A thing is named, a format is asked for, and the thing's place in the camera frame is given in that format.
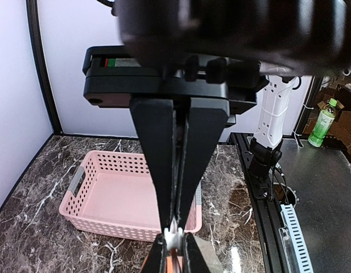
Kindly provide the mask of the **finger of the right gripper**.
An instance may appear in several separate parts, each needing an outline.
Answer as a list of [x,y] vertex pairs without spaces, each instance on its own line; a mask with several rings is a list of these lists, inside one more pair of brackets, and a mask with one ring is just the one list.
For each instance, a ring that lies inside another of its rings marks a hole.
[[175,111],[172,100],[132,98],[130,112],[155,187],[160,229],[174,216]]
[[193,98],[186,115],[175,216],[185,227],[196,188],[229,117],[227,100]]

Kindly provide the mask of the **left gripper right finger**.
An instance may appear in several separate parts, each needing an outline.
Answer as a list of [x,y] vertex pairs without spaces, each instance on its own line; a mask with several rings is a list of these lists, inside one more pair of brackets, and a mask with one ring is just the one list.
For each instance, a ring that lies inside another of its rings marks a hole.
[[183,272],[210,273],[209,267],[192,233],[185,233],[182,238]]

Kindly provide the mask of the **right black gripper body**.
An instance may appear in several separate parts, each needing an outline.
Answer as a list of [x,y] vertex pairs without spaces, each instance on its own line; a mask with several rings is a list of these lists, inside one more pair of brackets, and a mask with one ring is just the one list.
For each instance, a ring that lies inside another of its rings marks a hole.
[[236,116],[257,105],[257,92],[269,81],[256,62],[227,61],[207,55],[189,55],[183,65],[164,78],[156,69],[140,66],[124,46],[98,46],[86,50],[82,71],[84,97],[100,108],[128,108],[133,97],[181,101],[190,97],[228,100],[227,127]]

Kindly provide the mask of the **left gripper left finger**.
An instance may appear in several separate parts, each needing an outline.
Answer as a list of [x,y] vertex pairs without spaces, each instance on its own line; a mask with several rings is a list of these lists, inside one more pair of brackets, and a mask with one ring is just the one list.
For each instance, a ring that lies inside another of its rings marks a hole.
[[166,271],[167,243],[162,233],[155,237],[151,250],[141,268],[141,273],[164,273]]

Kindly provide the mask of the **clear zip top bag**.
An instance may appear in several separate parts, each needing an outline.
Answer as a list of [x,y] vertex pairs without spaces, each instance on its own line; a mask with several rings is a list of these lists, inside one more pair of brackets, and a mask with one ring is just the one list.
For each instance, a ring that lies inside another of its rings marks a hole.
[[[185,233],[175,219],[164,229],[163,235],[167,243],[166,272],[183,272],[182,238]],[[195,240],[210,272],[223,272],[223,266],[212,243],[198,236],[195,236]]]

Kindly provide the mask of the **pink plastic basket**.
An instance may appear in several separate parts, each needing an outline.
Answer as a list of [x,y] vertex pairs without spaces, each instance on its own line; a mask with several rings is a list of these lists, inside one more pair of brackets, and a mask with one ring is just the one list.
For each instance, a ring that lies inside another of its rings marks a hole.
[[90,151],[59,206],[78,230],[152,242],[161,233],[144,154]]

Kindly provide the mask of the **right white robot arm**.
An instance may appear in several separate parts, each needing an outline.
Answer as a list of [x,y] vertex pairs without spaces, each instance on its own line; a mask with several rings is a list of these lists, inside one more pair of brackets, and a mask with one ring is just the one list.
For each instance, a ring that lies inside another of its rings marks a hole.
[[251,140],[258,177],[281,157],[282,129],[296,77],[270,81],[257,61],[186,54],[164,67],[144,65],[122,45],[90,47],[84,97],[100,108],[128,108],[154,183],[162,229],[184,228],[202,175],[230,117],[265,92]]

